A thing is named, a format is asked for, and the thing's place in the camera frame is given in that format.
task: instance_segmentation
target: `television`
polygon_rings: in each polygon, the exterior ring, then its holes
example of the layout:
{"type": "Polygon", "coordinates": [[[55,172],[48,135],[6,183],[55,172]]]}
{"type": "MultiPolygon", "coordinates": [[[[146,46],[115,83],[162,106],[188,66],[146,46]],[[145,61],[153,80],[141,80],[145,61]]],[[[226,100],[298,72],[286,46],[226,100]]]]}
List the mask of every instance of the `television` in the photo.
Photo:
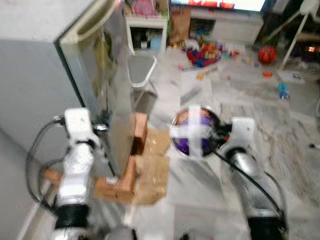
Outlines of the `television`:
{"type": "Polygon", "coordinates": [[[172,4],[260,12],[266,0],[171,0],[172,4]]]}

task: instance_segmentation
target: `marble floor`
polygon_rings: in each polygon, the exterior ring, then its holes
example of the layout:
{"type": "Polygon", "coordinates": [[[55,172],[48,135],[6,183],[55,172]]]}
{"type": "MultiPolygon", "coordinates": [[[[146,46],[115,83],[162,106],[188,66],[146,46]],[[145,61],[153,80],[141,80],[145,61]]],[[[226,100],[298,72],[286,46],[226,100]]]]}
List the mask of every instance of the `marble floor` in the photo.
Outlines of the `marble floor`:
{"type": "MultiPolygon", "coordinates": [[[[249,51],[254,61],[255,55],[249,51]]],[[[320,239],[320,143],[314,112],[319,99],[317,73],[302,70],[306,83],[289,84],[290,100],[278,97],[278,78],[262,72],[276,65],[253,68],[240,62],[221,62],[218,70],[196,80],[198,71],[180,72],[185,54],[168,48],[152,75],[157,97],[145,94],[137,111],[148,114],[150,128],[168,129],[175,113],[189,104],[210,106],[229,122],[251,117],[256,158],[283,187],[287,199],[290,240],[320,239]]],[[[288,66],[297,70],[296,65],[288,66]]],[[[140,240],[173,240],[196,229],[215,240],[249,239],[239,200],[210,156],[200,161],[184,159],[171,146],[167,196],[153,206],[132,206],[125,222],[136,228],[140,240]]]]}

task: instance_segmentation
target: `gray refrigerator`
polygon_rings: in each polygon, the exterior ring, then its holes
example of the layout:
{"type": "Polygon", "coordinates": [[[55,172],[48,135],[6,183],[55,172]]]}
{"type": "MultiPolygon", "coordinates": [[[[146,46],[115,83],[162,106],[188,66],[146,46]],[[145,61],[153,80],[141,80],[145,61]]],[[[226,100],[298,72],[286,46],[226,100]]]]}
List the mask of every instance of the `gray refrigerator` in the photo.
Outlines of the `gray refrigerator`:
{"type": "MultiPolygon", "coordinates": [[[[67,108],[86,107],[106,123],[106,159],[97,176],[122,177],[135,130],[124,1],[29,0],[0,3],[0,128],[28,149],[40,128],[67,108]]],[[[67,139],[51,129],[40,162],[62,158],[67,139]]]]}

